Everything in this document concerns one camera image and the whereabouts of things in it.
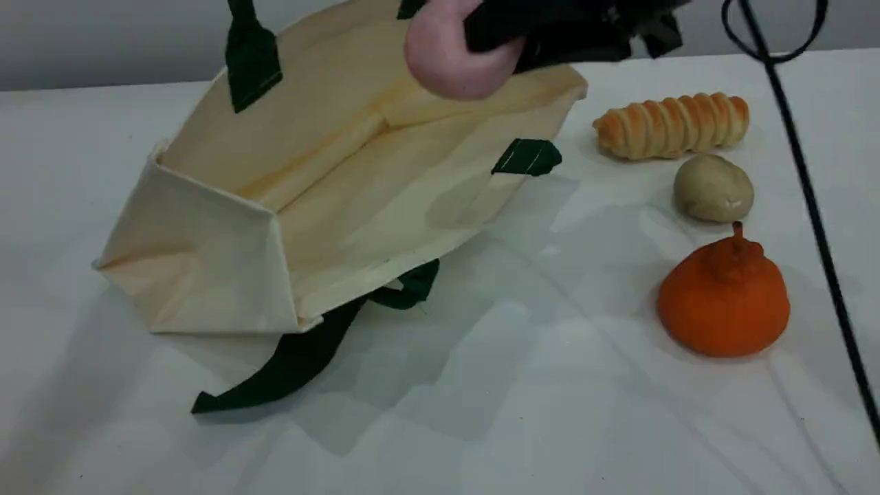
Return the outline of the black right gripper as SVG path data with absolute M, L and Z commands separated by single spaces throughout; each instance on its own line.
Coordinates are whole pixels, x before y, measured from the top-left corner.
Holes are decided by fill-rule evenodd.
M 657 59 L 684 45 L 675 12 L 688 1 L 483 1 L 465 17 L 465 43 L 485 53 L 526 39 L 514 72 L 616 63 L 638 38 Z

